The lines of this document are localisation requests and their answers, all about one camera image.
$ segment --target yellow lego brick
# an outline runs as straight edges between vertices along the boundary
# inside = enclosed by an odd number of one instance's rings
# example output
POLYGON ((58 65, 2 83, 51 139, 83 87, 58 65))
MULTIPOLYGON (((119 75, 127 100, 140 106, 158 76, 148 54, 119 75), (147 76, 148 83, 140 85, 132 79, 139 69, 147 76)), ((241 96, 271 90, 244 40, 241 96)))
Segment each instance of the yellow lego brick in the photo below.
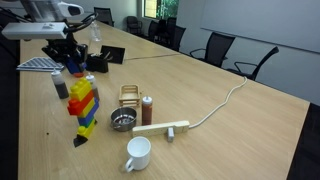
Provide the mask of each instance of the yellow lego brick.
POLYGON ((79 118, 85 118, 88 115, 88 113, 90 112, 90 110, 93 108, 94 103, 95 103, 94 102, 94 98, 92 98, 78 117, 79 118))
POLYGON ((75 85, 70 87, 71 99, 76 99, 78 101, 82 101, 84 97, 90 92, 91 85, 90 82, 86 78, 81 78, 75 85))
POLYGON ((95 125, 95 122, 96 122, 96 120, 94 119, 94 117, 92 117, 91 123, 88 126, 88 128, 86 128, 84 126, 79 126, 77 134, 79 136, 82 136, 82 137, 85 137, 85 138, 88 139, 88 137, 90 136, 90 134, 92 132, 92 129, 93 129, 94 125, 95 125))

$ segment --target blue lego brick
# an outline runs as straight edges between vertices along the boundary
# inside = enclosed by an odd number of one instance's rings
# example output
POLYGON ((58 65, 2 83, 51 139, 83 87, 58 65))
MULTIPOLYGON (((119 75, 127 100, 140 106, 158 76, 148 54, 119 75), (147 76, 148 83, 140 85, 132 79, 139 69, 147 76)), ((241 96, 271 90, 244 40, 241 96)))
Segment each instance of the blue lego brick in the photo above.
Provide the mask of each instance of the blue lego brick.
POLYGON ((94 98, 94 105, 92 109, 89 111, 88 115, 84 118, 78 117, 78 122, 80 126, 89 127, 90 122, 92 120, 92 117, 94 116, 94 113, 96 113, 97 109, 99 108, 99 101, 94 98))

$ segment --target lego tower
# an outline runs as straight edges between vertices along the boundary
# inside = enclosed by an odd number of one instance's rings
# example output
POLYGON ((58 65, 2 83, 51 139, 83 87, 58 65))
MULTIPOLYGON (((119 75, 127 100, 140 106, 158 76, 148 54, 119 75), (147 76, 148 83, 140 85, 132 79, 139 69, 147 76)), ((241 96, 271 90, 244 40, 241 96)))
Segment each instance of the lego tower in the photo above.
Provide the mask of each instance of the lego tower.
POLYGON ((94 114, 99 107, 98 100, 94 98, 90 82, 81 78, 70 87, 70 100, 68 111, 70 115, 77 116, 79 128, 74 146, 77 147, 88 140, 94 125, 97 123, 94 114))

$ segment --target floor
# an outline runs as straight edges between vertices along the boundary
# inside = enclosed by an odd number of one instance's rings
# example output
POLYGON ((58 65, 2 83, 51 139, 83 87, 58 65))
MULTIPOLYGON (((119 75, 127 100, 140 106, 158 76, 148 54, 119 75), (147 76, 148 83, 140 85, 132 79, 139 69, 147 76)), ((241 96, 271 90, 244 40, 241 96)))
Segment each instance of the floor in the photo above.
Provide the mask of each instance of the floor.
MULTIPOLYGON (((18 178, 19 72, 15 67, 19 62, 1 47, 0 53, 0 179, 14 180, 18 178)), ((309 107, 287 179, 320 179, 320 107, 314 104, 309 107)))

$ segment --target mug handle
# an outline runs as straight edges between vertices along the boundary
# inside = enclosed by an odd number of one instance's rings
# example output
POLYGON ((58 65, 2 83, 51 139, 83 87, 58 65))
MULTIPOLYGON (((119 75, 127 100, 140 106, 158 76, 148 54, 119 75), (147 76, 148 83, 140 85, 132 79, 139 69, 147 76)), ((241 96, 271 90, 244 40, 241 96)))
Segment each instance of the mug handle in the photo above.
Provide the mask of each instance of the mug handle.
POLYGON ((127 161, 126 163, 126 170, 127 172, 130 172, 133 170, 133 166, 131 165, 132 164, 132 161, 133 161, 133 158, 130 157, 130 159, 127 161))

